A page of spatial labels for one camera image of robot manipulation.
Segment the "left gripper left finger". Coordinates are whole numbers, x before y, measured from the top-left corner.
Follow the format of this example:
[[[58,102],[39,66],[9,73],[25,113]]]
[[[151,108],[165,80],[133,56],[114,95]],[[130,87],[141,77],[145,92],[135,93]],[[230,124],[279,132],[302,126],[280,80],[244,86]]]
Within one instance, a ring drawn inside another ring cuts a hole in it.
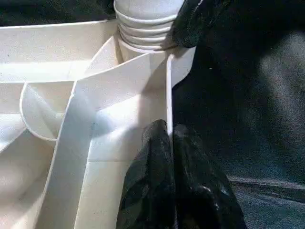
[[[129,166],[117,214],[118,229],[173,229],[175,182],[166,122],[145,127],[142,147]]]

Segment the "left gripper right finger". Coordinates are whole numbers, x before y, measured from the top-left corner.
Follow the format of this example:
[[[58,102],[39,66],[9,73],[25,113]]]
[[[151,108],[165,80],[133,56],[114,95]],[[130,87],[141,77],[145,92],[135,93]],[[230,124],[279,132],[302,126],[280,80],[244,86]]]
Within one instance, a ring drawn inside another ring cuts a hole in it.
[[[245,229],[226,174],[191,128],[173,130],[176,209],[180,229]]]

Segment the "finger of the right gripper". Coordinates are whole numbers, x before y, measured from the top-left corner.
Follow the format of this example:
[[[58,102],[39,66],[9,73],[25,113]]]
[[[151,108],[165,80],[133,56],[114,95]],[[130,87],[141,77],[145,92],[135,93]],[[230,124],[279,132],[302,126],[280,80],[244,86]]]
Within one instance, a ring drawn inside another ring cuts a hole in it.
[[[231,0],[185,0],[172,26],[172,40],[180,47],[197,46]]]

